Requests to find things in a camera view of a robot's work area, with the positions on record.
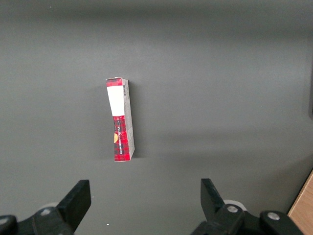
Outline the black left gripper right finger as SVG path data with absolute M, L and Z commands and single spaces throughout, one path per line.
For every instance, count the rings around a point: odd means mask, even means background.
M 206 220 L 193 235 L 301 235 L 302 231 L 280 211 L 262 211 L 259 217 L 240 206 L 225 203 L 211 179 L 201 179 L 201 207 Z

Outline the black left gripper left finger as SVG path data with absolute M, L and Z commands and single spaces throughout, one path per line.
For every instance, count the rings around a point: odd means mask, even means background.
M 47 206 L 23 221 L 0 217 L 2 235 L 72 235 L 91 206 L 89 180 L 80 180 L 56 205 Z

